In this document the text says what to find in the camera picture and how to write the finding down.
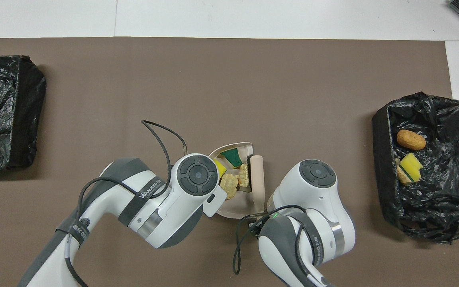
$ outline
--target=black plastic bag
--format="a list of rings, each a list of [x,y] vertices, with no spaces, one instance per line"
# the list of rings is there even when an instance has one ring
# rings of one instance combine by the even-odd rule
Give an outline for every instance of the black plastic bag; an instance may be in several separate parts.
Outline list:
[[[396,142],[400,129],[422,135],[412,151]],[[395,158],[414,152],[421,181],[397,180]],[[419,92],[394,100],[373,116],[373,154],[382,214],[414,238],[450,243],[459,238],[459,100]]]
[[[28,56],[0,56],[0,169],[33,163],[45,86]]]

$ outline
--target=potato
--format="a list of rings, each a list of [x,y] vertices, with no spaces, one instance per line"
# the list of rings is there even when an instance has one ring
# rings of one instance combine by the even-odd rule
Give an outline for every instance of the potato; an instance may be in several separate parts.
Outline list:
[[[418,151],[426,147],[426,140],[415,132],[408,130],[401,130],[397,136],[398,144],[407,149]]]

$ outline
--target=brown table surface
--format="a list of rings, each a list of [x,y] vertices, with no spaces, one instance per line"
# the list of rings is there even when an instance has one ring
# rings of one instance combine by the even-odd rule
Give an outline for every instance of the brown table surface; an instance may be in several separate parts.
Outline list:
[[[459,240],[412,240],[381,215],[371,117],[418,91],[451,97],[444,42],[195,38],[0,39],[47,78],[35,163],[0,172],[0,286],[16,285],[77,203],[80,188],[119,157],[166,178],[164,155],[139,120],[171,127],[190,152],[250,141],[264,158],[266,198],[297,162],[339,178],[355,248],[320,267],[338,286],[459,286]],[[173,160],[174,136],[159,131]],[[203,216],[180,244],[156,250],[102,218],[76,256],[90,286],[281,286],[257,241],[231,260],[237,220]]]

